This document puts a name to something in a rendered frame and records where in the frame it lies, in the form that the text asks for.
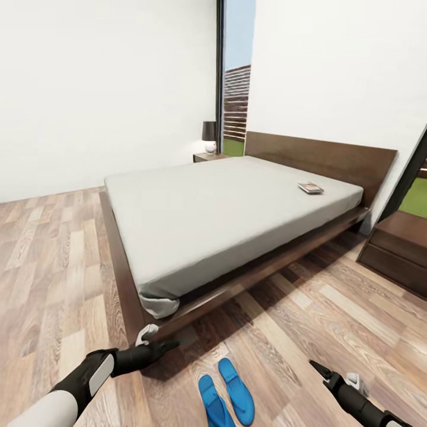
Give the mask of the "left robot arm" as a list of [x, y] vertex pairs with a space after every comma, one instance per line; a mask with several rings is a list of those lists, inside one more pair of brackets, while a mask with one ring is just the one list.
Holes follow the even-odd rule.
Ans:
[[179, 342], [148, 342], [158, 331], [149, 324], [138, 335], [135, 348], [100, 349], [86, 355], [82, 363], [64, 377], [45, 397], [6, 427], [73, 427], [107, 377], [147, 368]]

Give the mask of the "hardback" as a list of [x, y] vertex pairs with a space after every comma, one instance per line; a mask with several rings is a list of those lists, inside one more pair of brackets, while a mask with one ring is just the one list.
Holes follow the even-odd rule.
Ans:
[[297, 182], [297, 186], [304, 189], [308, 193], [323, 193], [324, 190], [311, 182]]

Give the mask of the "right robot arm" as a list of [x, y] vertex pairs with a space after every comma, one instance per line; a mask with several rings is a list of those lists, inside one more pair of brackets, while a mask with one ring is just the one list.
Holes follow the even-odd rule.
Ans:
[[412, 427], [389, 410], [384, 412], [370, 400], [369, 389], [359, 374], [348, 372], [345, 381], [337, 372], [330, 370], [318, 362], [309, 363], [324, 378], [322, 384], [332, 393], [340, 407], [349, 413], [364, 427]]

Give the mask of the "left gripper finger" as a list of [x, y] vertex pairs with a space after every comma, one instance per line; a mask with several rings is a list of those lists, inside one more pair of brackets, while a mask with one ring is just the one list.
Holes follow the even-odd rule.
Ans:
[[159, 344], [160, 356], [162, 356], [163, 353], [168, 352], [168, 350], [178, 346], [180, 346], [179, 342], [162, 342], [161, 344]]

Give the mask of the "sandal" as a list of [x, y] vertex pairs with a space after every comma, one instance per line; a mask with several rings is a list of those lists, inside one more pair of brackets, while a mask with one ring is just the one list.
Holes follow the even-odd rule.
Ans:
[[249, 389], [241, 380], [228, 358], [223, 358], [219, 361], [218, 369], [226, 382], [238, 420], [243, 426], [249, 427], [254, 419], [254, 401]]
[[206, 407], [209, 427], [236, 427], [224, 399], [217, 393], [211, 376], [204, 375], [198, 386]]

